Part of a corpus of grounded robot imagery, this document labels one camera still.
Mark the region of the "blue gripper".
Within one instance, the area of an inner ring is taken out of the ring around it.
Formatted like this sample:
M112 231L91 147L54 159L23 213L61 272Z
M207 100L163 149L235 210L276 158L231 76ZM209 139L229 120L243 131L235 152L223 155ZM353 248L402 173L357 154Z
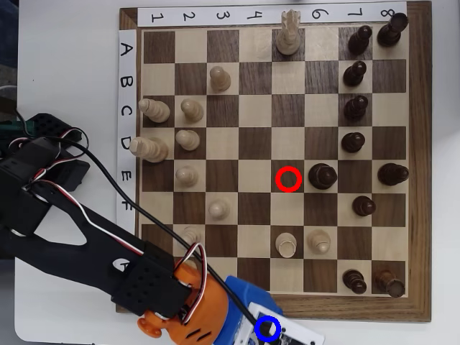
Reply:
M231 275L225 279L225 283L246 307L253 302L279 315L283 315L282 309L276 304L272 296L262 288ZM242 312L234 304L234 301L229 298L226 320L220 334L215 340L215 345L233 344L235 334L239 329L242 318Z

